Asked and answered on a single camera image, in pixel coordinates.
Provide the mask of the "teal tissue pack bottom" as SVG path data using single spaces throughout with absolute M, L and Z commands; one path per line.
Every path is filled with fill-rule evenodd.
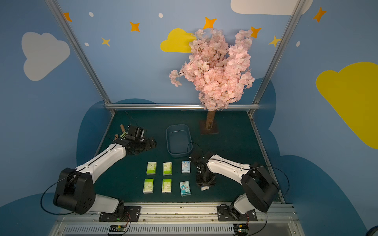
M 189 181 L 180 182 L 179 185 L 180 185 L 181 196 L 191 195 L 191 189 L 190 189 Z

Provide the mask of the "white blue elephant tissue pack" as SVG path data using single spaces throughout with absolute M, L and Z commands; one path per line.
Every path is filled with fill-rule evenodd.
M 181 173 L 182 174 L 190 174 L 191 173 L 191 162 L 190 161 L 182 161 L 181 162 Z

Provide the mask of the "green tissue pack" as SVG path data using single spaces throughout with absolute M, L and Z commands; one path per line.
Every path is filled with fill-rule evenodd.
M 161 192 L 163 194 L 171 193 L 172 189 L 172 179 L 164 179 L 162 180 L 162 188 Z
M 143 185 L 143 193 L 151 194 L 154 191 L 154 179 L 145 179 Z
M 163 175 L 171 176 L 172 175 L 172 162 L 163 163 Z
M 157 162 L 148 162 L 146 174 L 147 175 L 155 175 L 156 169 L 157 169 Z

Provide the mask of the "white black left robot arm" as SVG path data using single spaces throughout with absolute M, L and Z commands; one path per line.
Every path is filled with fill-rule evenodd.
M 77 214 L 100 212 L 116 215 L 125 214 L 124 201 L 96 194 L 94 184 L 116 162 L 128 155 L 137 155 L 157 146 L 153 137 L 146 137 L 143 128 L 121 125 L 122 134 L 100 154 L 77 166 L 61 171 L 53 204 Z

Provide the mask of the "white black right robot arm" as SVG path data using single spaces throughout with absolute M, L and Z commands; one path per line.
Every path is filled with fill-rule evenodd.
M 211 153 L 206 156 L 192 155 L 190 162 L 196 167 L 196 183 L 202 191 L 216 184 L 216 174 L 242 186 L 244 194 L 229 206 L 219 206 L 220 221 L 241 221 L 253 210 L 267 213 L 280 190 L 266 166 L 236 163 Z

